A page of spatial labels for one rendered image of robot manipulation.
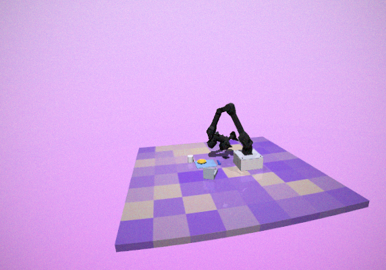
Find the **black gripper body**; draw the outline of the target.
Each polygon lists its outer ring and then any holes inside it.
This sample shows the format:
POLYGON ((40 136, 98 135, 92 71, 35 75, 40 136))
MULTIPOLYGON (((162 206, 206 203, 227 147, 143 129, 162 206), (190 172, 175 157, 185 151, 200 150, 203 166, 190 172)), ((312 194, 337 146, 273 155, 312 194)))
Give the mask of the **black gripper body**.
MULTIPOLYGON (((235 139, 237 138, 236 132, 234 132, 234 131, 230 134, 230 137, 224 136, 223 134, 222 134, 222 136, 223 136, 223 139, 222 139, 221 142, 223 142, 223 140, 228 140, 228 141, 230 141, 231 139, 232 139, 232 140, 235 140, 235 139)), ((221 142, 220 142, 220 143, 221 143, 221 142)), ((219 145, 219 148, 220 148, 221 151, 224 150, 223 147, 222 147, 222 144, 219 145)))

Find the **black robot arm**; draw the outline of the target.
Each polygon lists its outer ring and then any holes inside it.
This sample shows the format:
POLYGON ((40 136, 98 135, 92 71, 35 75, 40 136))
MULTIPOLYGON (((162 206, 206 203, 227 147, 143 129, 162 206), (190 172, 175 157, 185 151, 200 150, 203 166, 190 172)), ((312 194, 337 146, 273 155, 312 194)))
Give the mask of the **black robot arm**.
MULTIPOLYGON (((240 136, 238 137, 238 139, 243 146, 242 148, 243 155, 253 155, 252 153, 253 141, 251 141, 249 135, 244 131, 240 123, 239 117, 236 113, 236 106, 234 105, 234 103, 228 103, 224 107, 220 107, 216 110, 213 121, 206 131, 209 137, 209 141, 207 141, 207 145, 209 146, 209 148, 213 149, 213 147, 217 144, 217 141, 221 142, 223 139, 223 136, 219 134, 219 131, 216 132, 219 118, 221 117, 221 114, 223 112, 227 112, 231 116, 239 132, 240 136)), ((228 140, 223 140, 223 142, 221 142, 220 144, 222 144, 222 147, 224 150, 227 150, 228 148, 230 148, 230 145, 231 145, 228 140)))

